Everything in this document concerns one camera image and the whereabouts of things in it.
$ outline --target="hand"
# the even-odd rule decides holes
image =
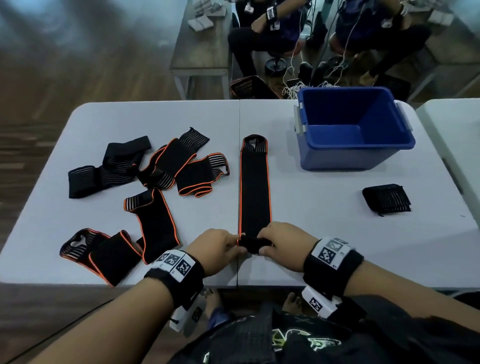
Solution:
[[[400,26],[400,30],[405,30],[410,28],[412,25],[412,16],[410,14],[405,14],[402,20],[402,25]]]
[[[263,246],[258,252],[272,258],[294,272],[303,272],[303,263],[317,238],[295,225],[272,221],[258,233],[258,238],[270,240],[274,246]]]
[[[267,24],[267,19],[265,14],[260,15],[260,17],[252,23],[252,30],[258,34],[264,31],[265,25]]]
[[[237,246],[239,237],[226,230],[208,229],[185,251],[200,262],[205,276],[209,277],[225,268],[239,254],[247,253],[247,248]]]

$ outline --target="person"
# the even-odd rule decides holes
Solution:
[[[324,241],[280,222],[270,223],[258,237],[273,244],[262,247],[260,255],[295,272],[304,271],[309,255]],[[238,238],[225,230],[209,229],[188,245],[185,252],[201,264],[205,276],[211,276],[246,253],[244,247],[236,245]],[[411,359],[418,359],[419,363],[479,362],[479,310],[366,260],[359,263],[347,277],[342,304],[332,314],[343,311],[342,315],[336,315],[336,322],[330,317],[302,315],[300,300],[291,294],[284,307],[289,313],[265,309],[257,315],[219,320],[170,362],[405,363]],[[30,363],[140,363],[178,306],[175,302],[179,294],[182,295],[168,288],[166,281],[147,276],[60,337]],[[328,282],[332,277],[317,279]],[[358,307],[342,310],[342,306],[353,300],[362,307],[374,303],[374,309],[368,316],[345,326],[346,317],[355,316]],[[206,310],[210,317],[219,307],[218,297],[215,302],[215,307],[210,305]]]
[[[380,62],[360,77],[364,86],[372,86],[377,75],[420,50],[431,35],[427,26],[412,25],[410,14],[399,0],[345,0],[335,33],[349,52],[387,51]]]
[[[277,0],[278,30],[270,30],[267,23],[267,0],[239,0],[235,3],[239,28],[233,28],[228,35],[230,50],[235,55],[244,77],[257,74],[252,51],[273,51],[284,53],[295,48],[300,37],[300,18],[303,6],[309,0]],[[246,7],[252,8],[250,14]]]

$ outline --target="blue plastic bin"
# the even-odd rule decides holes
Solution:
[[[369,170],[415,146],[390,90],[303,88],[295,127],[304,170]]]

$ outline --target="foot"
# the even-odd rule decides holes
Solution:
[[[213,311],[222,306],[222,299],[216,288],[207,288],[205,291],[205,299],[207,300],[207,306],[205,308],[205,315],[210,318]]]
[[[292,315],[301,315],[303,313],[301,310],[301,297],[297,297],[295,293],[290,292],[283,303],[282,311]]]
[[[370,72],[367,72],[360,76],[359,83],[363,86],[373,86],[376,80],[377,76],[373,77],[372,75],[370,75]]]

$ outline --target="white table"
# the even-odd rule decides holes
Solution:
[[[480,98],[430,100],[417,114],[480,226]]]
[[[143,187],[138,182],[70,200],[67,172],[100,165],[109,142],[148,135],[153,148],[189,126],[210,137],[199,156],[224,153],[230,176],[209,195],[165,199],[180,239],[188,244],[210,227],[237,231],[241,140],[252,133],[268,139],[272,216],[308,232],[338,236],[380,266],[431,287],[480,287],[480,231],[420,124],[406,106],[417,145],[363,172],[306,172],[300,168],[293,131],[293,105],[285,100],[167,101],[86,104],[70,117],[3,251],[0,280],[7,283],[105,284],[82,266],[59,257],[61,245],[79,229],[108,234],[121,229],[134,239],[140,227],[122,202]],[[413,211],[379,217],[363,197],[364,187],[403,185]],[[263,257],[247,258],[205,280],[217,287],[303,285],[298,274]],[[148,270],[140,263],[122,284]]]
[[[202,198],[164,191],[179,239],[189,244],[207,228],[237,231],[239,179],[239,102],[166,101],[90,103],[77,108],[65,126],[0,254],[0,280],[6,283],[105,284],[79,264],[59,256],[60,247],[82,228],[113,235],[140,236],[136,215],[123,211],[123,199],[145,189],[138,181],[82,199],[68,198],[68,171],[99,166],[109,142],[148,135],[152,152],[192,126],[210,138],[199,157],[223,153],[230,175],[221,177]],[[143,164],[149,158],[144,157]],[[140,263],[121,283],[138,282],[149,269]],[[237,285],[237,263],[205,280],[211,286]]]
[[[321,238],[336,236],[365,258],[430,287],[480,287],[480,231],[429,140],[415,111],[403,104],[417,144],[362,172],[307,172],[293,131],[296,101],[242,100],[240,140],[252,133],[268,140],[272,219],[295,224]],[[380,217],[361,191],[402,185],[412,212]],[[239,286],[301,286],[268,258],[243,262]]]

